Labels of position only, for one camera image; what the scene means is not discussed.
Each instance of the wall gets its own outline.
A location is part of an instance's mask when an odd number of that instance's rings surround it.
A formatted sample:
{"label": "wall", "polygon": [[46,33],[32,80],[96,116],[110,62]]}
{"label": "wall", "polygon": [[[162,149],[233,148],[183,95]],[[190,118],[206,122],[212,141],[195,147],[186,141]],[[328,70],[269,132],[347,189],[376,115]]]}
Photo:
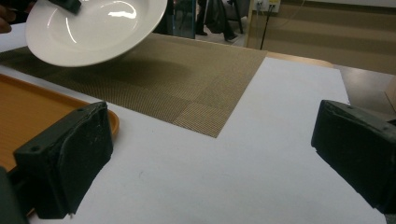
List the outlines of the wall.
{"label": "wall", "polygon": [[[396,75],[395,8],[305,2],[299,9],[300,4],[282,1],[269,20],[263,49]],[[265,20],[251,11],[246,47],[260,48]]]}

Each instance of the chair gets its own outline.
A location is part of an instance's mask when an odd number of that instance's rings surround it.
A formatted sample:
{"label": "chair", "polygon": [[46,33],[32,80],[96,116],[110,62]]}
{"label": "chair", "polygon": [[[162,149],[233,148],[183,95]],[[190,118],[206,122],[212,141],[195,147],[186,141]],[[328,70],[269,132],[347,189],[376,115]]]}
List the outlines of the chair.
{"label": "chair", "polygon": [[227,20],[238,21],[239,30],[241,31],[241,34],[244,33],[241,18],[248,15],[250,0],[232,0],[232,4],[229,4],[227,0],[222,0],[222,2],[225,12],[227,13]]}

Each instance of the table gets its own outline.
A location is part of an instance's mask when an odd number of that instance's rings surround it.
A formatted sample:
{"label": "table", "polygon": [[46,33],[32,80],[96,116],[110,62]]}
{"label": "table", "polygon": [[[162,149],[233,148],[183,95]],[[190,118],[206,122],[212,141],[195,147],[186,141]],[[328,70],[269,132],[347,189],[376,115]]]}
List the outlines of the table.
{"label": "table", "polygon": [[217,138],[109,104],[120,118],[114,153],[77,214],[30,222],[385,223],[310,146],[322,99],[348,102],[338,70],[266,58]]}

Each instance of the wooden tray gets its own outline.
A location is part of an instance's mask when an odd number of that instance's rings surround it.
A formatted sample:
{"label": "wooden tray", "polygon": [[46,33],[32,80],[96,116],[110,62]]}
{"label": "wooden tray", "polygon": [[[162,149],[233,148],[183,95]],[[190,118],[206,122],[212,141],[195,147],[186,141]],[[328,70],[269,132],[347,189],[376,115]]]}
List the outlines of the wooden tray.
{"label": "wooden tray", "polygon": [[[87,102],[0,74],[0,166],[15,167],[13,151]],[[120,121],[108,111],[113,139]]]}

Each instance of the woven placemat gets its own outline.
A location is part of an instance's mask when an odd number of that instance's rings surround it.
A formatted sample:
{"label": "woven placemat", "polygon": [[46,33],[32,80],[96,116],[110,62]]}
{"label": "woven placemat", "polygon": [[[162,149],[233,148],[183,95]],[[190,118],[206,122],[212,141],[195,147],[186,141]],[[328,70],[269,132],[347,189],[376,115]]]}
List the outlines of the woven placemat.
{"label": "woven placemat", "polygon": [[0,62],[68,89],[217,137],[265,55],[266,51],[151,34],[120,57],[93,66],[50,65],[28,48],[0,53]]}

